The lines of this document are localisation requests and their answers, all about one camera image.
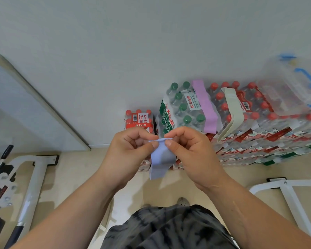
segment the pink paper strip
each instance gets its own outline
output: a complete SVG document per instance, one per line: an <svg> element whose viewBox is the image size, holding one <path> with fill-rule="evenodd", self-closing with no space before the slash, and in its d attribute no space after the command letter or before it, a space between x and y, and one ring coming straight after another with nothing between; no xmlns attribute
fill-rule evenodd
<svg viewBox="0 0 311 249"><path fill-rule="evenodd" d="M193 80L192 87L195 90L196 96L202 106L205 115L204 133L216 134L216 124L218 116L214 112L211 101L209 100L208 93L206 92L203 80Z"/></svg>

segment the hand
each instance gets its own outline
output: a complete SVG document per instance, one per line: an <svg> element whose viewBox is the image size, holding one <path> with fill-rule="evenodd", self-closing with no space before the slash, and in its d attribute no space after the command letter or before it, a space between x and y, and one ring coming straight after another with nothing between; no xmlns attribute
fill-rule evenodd
<svg viewBox="0 0 311 249"><path fill-rule="evenodd" d="M190 127L178 127L164 135L165 145L183 163L184 170L203 191L228 177L206 135Z"/></svg>
<svg viewBox="0 0 311 249"><path fill-rule="evenodd" d="M107 187L120 190L130 181L141 162L159 146L159 137L142 127L128 128L114 135L104 160L96 172Z"/></svg>

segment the forearm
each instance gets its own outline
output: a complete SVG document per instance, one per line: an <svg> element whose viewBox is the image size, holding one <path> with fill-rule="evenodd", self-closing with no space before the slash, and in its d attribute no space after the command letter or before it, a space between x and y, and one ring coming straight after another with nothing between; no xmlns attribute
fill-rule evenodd
<svg viewBox="0 0 311 249"><path fill-rule="evenodd" d="M299 230L229 176L206 194L242 249L311 248L311 237Z"/></svg>
<svg viewBox="0 0 311 249"><path fill-rule="evenodd" d="M87 248L114 194L93 175L12 249Z"/></svg>

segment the fingernail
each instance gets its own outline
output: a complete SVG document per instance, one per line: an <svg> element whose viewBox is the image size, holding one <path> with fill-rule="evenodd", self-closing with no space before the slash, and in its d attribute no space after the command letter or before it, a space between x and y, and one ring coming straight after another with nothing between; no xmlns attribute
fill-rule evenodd
<svg viewBox="0 0 311 249"><path fill-rule="evenodd" d="M172 140L165 140L165 145L169 147L172 144Z"/></svg>
<svg viewBox="0 0 311 249"><path fill-rule="evenodd" d="M153 142L151 142L152 143L152 146L154 147L154 148L157 148L158 146L159 146L159 142L157 142L157 141L153 141Z"/></svg>

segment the person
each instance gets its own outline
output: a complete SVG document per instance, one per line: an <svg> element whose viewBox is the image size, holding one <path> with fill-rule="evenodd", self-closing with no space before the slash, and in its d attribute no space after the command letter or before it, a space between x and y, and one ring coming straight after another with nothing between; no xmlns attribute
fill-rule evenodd
<svg viewBox="0 0 311 249"><path fill-rule="evenodd" d="M173 138L166 146L213 202L240 248L311 249L310 236L226 174L205 135L184 126L165 137ZM87 248L109 202L158 147L157 139L141 127L115 134L97 172L11 248ZM209 210L186 203L136 211L123 225L109 229L101 248L237 247Z"/></svg>

